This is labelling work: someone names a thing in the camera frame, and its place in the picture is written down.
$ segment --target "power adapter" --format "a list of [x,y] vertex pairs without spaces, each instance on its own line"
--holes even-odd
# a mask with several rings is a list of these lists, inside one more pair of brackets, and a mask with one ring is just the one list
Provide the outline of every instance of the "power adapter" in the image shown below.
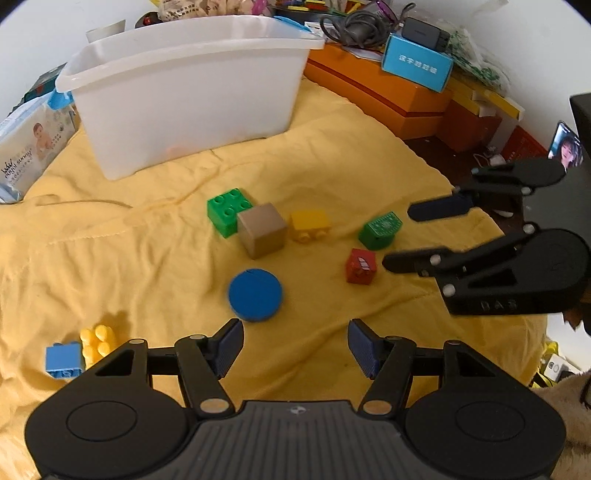
[[438,52],[445,51],[450,37],[445,30],[416,18],[406,19],[401,35],[411,42]]

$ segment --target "beige wooden cube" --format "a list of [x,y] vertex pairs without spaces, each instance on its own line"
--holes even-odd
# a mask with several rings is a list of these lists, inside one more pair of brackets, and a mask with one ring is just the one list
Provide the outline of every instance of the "beige wooden cube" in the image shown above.
[[261,258],[283,248],[287,223],[266,203],[238,214],[238,236],[251,258]]

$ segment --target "baby picture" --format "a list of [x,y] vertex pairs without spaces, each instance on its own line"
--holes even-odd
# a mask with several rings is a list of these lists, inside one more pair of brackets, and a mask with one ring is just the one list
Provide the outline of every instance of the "baby picture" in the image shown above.
[[33,135],[35,135],[37,139],[37,157],[39,160],[43,160],[47,151],[53,148],[53,142],[41,124],[35,124],[33,126]]
[[558,124],[548,158],[558,160],[565,170],[578,167],[583,162],[583,147],[579,137],[564,122]]

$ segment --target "blue box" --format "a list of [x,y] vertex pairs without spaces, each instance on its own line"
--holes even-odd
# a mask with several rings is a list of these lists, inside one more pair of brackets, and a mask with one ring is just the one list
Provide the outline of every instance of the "blue box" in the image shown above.
[[84,371],[82,345],[54,343],[45,349],[45,371],[53,378],[74,378]]
[[382,70],[442,92],[452,73],[453,59],[396,34],[390,35]]

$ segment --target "blue gripper pad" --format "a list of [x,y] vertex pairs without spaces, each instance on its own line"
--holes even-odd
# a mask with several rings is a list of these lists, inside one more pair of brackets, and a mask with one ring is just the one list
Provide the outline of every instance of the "blue gripper pad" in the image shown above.
[[232,319],[212,339],[218,343],[217,355],[210,367],[218,378],[223,378],[244,346],[244,325],[240,320]]
[[381,367],[380,357],[384,351],[384,341],[360,322],[349,322],[347,342],[363,374],[373,380]]
[[454,194],[447,197],[413,203],[408,207],[408,216],[415,222],[439,220],[467,214],[474,207],[472,198]]

